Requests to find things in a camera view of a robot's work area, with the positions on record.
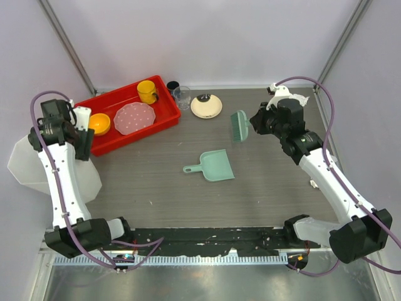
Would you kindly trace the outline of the green hand brush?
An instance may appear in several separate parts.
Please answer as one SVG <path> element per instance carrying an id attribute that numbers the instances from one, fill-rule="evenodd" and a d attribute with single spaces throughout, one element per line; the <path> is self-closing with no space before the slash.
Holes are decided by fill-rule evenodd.
<path id="1" fill-rule="evenodd" d="M 250 126 L 245 111 L 238 110 L 231 115 L 232 139 L 234 142 L 244 142 L 248 135 Z"/>

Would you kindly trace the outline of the white translucent waste bin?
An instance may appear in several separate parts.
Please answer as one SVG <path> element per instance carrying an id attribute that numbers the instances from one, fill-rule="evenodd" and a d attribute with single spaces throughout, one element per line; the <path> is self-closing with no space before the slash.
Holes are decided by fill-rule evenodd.
<path id="1" fill-rule="evenodd" d="M 96 198 L 102 182 L 95 165 L 89 161 L 75 161 L 78 188 L 84 203 Z M 50 194 L 47 177 L 38 153 L 24 136 L 15 145 L 8 162 L 8 169 L 23 186 Z"/>

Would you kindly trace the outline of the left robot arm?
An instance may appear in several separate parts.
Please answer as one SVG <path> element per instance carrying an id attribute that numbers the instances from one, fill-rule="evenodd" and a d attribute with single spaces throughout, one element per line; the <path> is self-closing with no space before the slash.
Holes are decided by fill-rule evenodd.
<path id="1" fill-rule="evenodd" d="M 74 108 L 69 100 L 41 103 L 41 118 L 34 118 L 28 141 L 44 167 L 53 205 L 53 230 L 44 236 L 49 248 L 67 257 L 81 255 L 113 243 L 119 250 L 133 244 L 133 234 L 123 217 L 93 219 L 86 207 L 84 185 L 79 183 L 77 163 L 89 164 L 83 178 L 99 181 L 90 160 L 95 131 L 88 128 L 91 110 Z"/>

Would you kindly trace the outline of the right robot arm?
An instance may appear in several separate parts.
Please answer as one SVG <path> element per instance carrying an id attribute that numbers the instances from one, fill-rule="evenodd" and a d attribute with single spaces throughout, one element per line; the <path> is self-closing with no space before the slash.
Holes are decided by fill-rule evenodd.
<path id="1" fill-rule="evenodd" d="M 304 241 L 329 246 L 337 259 L 350 263 L 383 249 L 392 216 L 377 210 L 362 197 L 332 161 L 319 135 L 306 129 L 303 107 L 292 98 L 269 106 L 260 104 L 250 119 L 256 133 L 272 134 L 279 139 L 283 152 L 317 184 L 331 207 L 337 223 L 320 221 L 306 214 L 284 223 L 283 240 L 292 248 Z"/>

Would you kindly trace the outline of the green dustpan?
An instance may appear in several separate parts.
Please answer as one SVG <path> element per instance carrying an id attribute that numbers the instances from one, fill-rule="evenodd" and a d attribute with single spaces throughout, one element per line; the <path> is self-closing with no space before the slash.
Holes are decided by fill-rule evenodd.
<path id="1" fill-rule="evenodd" d="M 225 149 L 204 152 L 199 157 L 199 164 L 184 166 L 186 174 L 201 172 L 209 182 L 234 179 L 234 173 Z"/>

